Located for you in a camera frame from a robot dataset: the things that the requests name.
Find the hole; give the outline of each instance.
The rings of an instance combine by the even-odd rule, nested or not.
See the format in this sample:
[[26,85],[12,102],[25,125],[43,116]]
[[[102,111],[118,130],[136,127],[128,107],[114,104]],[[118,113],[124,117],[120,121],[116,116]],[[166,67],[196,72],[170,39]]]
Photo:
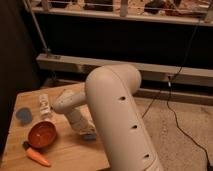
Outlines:
[[126,97],[122,96],[122,97],[119,98],[119,100],[126,100]]
[[137,129],[137,128],[138,128],[137,125],[132,126],[132,129]]
[[143,158],[149,158],[149,154],[145,155]]

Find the bowl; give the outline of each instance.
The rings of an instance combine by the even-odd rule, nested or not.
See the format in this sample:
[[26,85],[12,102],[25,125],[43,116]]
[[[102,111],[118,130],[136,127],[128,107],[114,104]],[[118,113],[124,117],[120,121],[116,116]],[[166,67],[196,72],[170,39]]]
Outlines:
[[52,122],[42,121],[31,128],[28,142],[34,148],[43,148],[53,143],[56,134],[56,128]]

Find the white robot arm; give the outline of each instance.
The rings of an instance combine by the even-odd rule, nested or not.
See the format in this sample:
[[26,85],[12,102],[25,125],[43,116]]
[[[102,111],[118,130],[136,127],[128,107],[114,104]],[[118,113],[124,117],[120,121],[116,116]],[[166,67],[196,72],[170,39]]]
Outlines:
[[140,84],[141,75],[131,65],[103,66],[87,77],[86,96],[76,95],[81,100],[76,103],[67,94],[53,105],[56,112],[69,115],[72,124],[71,111],[87,102],[112,171],[163,171],[132,97]]
[[79,106],[86,104],[84,91],[74,93],[71,90],[64,90],[52,104],[52,108],[58,114],[64,114],[72,129],[84,138],[96,138],[93,122],[85,116]]

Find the carrot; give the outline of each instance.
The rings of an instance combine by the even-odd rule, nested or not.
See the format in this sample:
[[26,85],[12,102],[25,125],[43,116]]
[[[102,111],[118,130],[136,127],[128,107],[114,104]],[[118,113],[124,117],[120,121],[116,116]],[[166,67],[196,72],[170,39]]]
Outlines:
[[30,159],[36,161],[37,163],[39,163],[43,166],[46,166],[46,167],[51,166],[49,161],[41,153],[39,153],[38,151],[31,148],[30,145],[26,141],[23,143],[23,147],[26,150],[27,157],[29,157]]

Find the black cable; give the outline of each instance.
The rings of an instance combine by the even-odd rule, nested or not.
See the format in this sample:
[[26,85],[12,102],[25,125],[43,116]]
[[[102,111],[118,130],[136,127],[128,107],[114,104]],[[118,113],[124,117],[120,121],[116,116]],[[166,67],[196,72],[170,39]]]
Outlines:
[[145,115],[148,113],[149,109],[151,108],[152,104],[154,103],[154,101],[160,96],[162,89],[160,89],[158,91],[158,93],[154,96],[154,98],[152,99],[152,101],[150,102],[149,106],[146,108],[145,112],[142,114],[142,118],[145,117]]
[[190,50],[191,50],[191,46],[192,46],[192,43],[193,43],[195,34],[196,34],[196,32],[197,32],[197,28],[198,28],[198,26],[200,25],[200,21],[201,21],[201,19],[199,19],[198,24],[196,24],[195,27],[194,27],[194,30],[193,30],[193,32],[192,32],[192,34],[191,34],[190,39],[189,39],[188,46],[187,46],[187,48],[186,48],[186,52],[185,52],[185,54],[184,54],[183,62],[182,62],[182,64],[181,64],[179,70],[177,71],[177,73],[175,73],[174,76],[171,77],[170,83],[172,83],[172,82],[177,78],[177,76],[180,74],[180,72],[182,71],[182,69],[183,69],[183,67],[184,67],[184,65],[185,65],[185,63],[186,63],[186,61],[187,61],[187,59],[188,59],[188,57],[189,57],[189,52],[190,52]]
[[176,113],[176,112],[171,108],[171,106],[169,105],[169,101],[171,100],[171,97],[172,97],[172,87],[170,87],[170,89],[169,89],[169,97],[168,97],[168,99],[167,99],[167,101],[166,101],[166,105],[167,105],[168,109],[169,109],[170,111],[172,111],[173,114],[174,114],[175,122],[176,122],[177,128],[178,128],[188,139],[190,139],[197,147],[201,148],[201,149],[205,152],[206,160],[207,160],[207,171],[213,171],[213,167],[212,167],[211,164],[210,164],[209,156],[208,156],[207,150],[206,150],[203,146],[201,146],[200,144],[198,144],[189,134],[187,134],[187,133],[180,127],[180,125],[179,125],[179,123],[178,123],[177,113]]

